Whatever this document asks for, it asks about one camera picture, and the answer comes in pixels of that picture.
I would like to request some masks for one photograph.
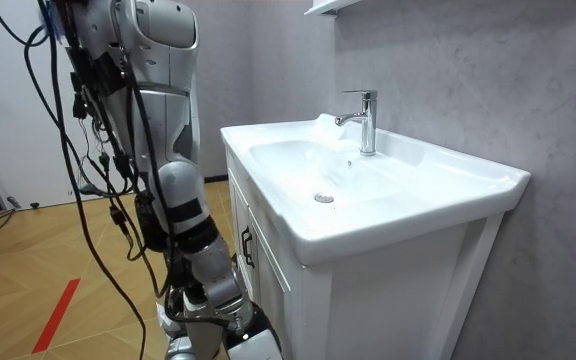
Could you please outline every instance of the bathroom sink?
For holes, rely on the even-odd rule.
[[[254,145],[250,154],[286,199],[302,207],[320,209],[318,203],[334,202],[335,208],[383,198],[396,191],[394,179],[371,165],[374,159],[366,161],[358,156],[352,142],[339,145],[333,148],[314,141],[291,140]]]
[[[228,127],[226,146],[290,231],[304,265],[367,252],[514,208],[530,174],[403,135],[315,120]]]

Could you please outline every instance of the sink drain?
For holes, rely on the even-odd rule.
[[[315,200],[324,204],[328,204],[335,201],[335,198],[330,194],[320,192],[315,194]]]

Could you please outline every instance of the chrome faucet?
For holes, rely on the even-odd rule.
[[[375,134],[377,133],[377,91],[353,90],[344,93],[361,93],[362,111],[355,114],[337,116],[335,124],[343,126],[350,120],[361,121],[361,148],[363,156],[373,156],[375,151]]]

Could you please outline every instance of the shelf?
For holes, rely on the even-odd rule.
[[[312,7],[304,15],[337,16],[339,9],[361,0],[314,0]]]

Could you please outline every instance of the faucet handle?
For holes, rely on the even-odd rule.
[[[342,91],[344,94],[360,93],[361,100],[363,101],[374,101],[377,100],[377,90],[345,90]]]

